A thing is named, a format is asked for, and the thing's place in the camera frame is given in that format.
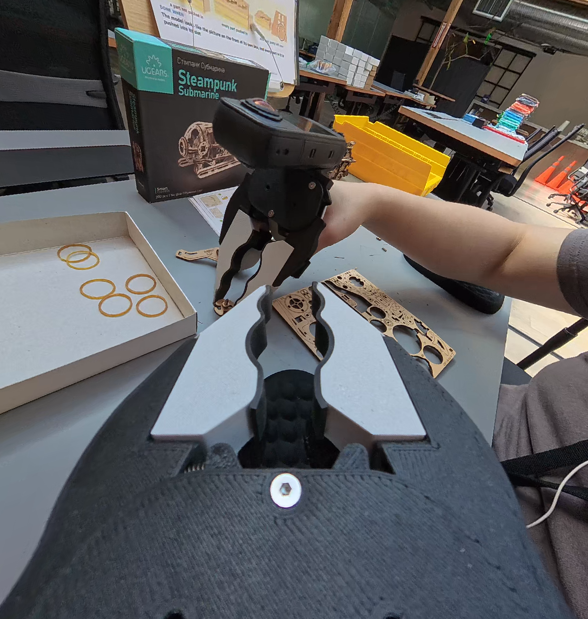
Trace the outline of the person's right forearm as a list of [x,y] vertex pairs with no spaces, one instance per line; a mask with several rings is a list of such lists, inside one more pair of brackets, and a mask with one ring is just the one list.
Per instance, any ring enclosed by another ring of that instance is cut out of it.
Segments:
[[365,184],[364,225],[438,275],[588,319],[588,229],[510,221]]

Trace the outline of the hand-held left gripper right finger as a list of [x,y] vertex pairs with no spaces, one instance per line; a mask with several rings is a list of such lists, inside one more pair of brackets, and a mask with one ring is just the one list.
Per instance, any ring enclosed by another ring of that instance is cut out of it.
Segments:
[[319,425],[336,447],[422,441],[426,430],[386,345],[387,338],[323,283],[313,283],[322,360],[314,390]]

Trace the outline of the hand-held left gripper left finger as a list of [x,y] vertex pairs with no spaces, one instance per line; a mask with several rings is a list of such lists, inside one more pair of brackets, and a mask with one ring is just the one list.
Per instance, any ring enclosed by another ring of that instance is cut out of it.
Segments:
[[261,286],[197,337],[151,429],[155,441],[245,445],[265,431],[271,287]]

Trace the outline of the white instruction booklet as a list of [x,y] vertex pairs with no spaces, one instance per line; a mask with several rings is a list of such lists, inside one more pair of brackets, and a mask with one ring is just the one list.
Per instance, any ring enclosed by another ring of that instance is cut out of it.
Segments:
[[221,234],[221,227],[229,201],[237,186],[206,192],[189,197],[188,200],[197,212],[208,223],[217,236]]

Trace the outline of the stack of white boxes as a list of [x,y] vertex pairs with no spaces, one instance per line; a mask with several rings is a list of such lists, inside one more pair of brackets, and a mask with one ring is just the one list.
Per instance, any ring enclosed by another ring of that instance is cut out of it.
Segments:
[[380,59],[370,54],[321,35],[315,59],[307,68],[350,86],[371,89],[380,63]]

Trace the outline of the black model kit box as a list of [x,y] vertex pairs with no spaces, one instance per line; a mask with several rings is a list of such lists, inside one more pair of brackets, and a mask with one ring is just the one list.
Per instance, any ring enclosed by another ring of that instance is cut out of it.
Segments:
[[249,169],[223,148],[212,121],[221,98],[265,98],[257,63],[117,28],[131,155],[149,203],[238,185]]

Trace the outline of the black office chair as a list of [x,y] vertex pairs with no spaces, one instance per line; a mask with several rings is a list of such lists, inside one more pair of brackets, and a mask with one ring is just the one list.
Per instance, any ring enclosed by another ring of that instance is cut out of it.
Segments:
[[0,1],[0,195],[127,180],[108,1]]

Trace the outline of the wooden clipboard with instruction sheet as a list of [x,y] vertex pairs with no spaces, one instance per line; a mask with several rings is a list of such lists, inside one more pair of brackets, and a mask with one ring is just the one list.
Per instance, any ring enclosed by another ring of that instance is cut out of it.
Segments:
[[268,95],[299,84],[298,1],[118,1],[129,30],[253,61],[270,72]]

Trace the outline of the black quilted wrist rest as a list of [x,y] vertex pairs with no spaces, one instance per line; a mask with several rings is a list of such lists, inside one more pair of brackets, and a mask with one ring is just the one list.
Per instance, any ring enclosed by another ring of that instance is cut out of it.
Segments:
[[480,285],[443,277],[429,271],[406,254],[403,257],[417,272],[464,305],[486,315],[496,314],[502,309],[505,295]]
[[320,468],[335,464],[339,450],[312,428],[313,374],[287,369],[264,381],[266,424],[239,451],[243,468]]

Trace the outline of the white cardboard tray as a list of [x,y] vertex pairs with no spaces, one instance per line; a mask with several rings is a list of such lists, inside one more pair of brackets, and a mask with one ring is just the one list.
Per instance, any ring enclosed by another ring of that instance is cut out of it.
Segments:
[[[171,302],[165,319],[105,319],[80,303],[65,244],[134,246]],[[0,223],[0,414],[193,336],[197,313],[126,212]]]

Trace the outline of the wooden lever part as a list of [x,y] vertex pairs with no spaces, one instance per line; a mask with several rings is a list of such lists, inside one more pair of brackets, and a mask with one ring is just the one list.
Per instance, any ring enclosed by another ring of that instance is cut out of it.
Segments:
[[181,259],[185,262],[196,262],[200,260],[208,260],[213,263],[218,262],[219,248],[210,248],[206,250],[198,251],[186,251],[178,250],[175,254],[177,259]]

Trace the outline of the plywood parts sheet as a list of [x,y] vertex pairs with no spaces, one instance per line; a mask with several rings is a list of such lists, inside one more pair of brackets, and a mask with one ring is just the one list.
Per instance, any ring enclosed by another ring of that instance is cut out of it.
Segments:
[[[419,359],[436,378],[453,361],[456,352],[423,321],[398,301],[388,296],[357,270],[348,270],[323,282],[343,302],[406,348],[405,337],[414,342],[411,357]],[[322,354],[315,346],[315,318],[310,287],[294,291],[273,301],[273,309],[318,360]]]

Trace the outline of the yellow plastic bin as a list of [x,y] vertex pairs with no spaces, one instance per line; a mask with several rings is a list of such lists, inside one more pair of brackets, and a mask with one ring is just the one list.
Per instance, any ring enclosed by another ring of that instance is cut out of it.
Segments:
[[450,157],[366,116],[337,114],[333,129],[353,142],[349,171],[365,182],[427,196],[439,185]]

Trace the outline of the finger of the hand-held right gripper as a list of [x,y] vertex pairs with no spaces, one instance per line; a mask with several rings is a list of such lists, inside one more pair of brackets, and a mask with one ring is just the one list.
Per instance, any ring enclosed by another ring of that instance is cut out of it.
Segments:
[[[251,218],[244,211],[237,211],[223,240],[220,242],[216,267],[214,297],[215,304],[226,299],[226,294],[235,274],[247,270],[257,264],[257,251],[247,246],[255,229]],[[243,247],[243,255],[238,266],[232,266],[235,252]]]
[[255,290],[269,286],[271,291],[279,287],[278,280],[282,281],[282,270],[293,253],[293,247],[286,241],[268,241],[263,245],[262,239],[244,243],[233,255],[233,265],[242,269],[242,262],[249,252],[259,255],[259,268],[247,280],[242,296],[248,297]]

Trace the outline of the black metal rod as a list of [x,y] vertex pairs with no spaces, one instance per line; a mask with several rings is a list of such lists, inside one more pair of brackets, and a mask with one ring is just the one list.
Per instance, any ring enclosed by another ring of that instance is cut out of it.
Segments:
[[516,367],[520,368],[521,370],[526,370],[538,361],[550,355],[552,352],[568,344],[587,327],[588,320],[579,319],[578,321],[574,322],[568,327],[565,327],[564,329],[553,335],[551,338],[549,338],[547,341],[545,341],[545,343],[538,347],[535,351],[530,353],[523,360],[519,361],[516,364]]

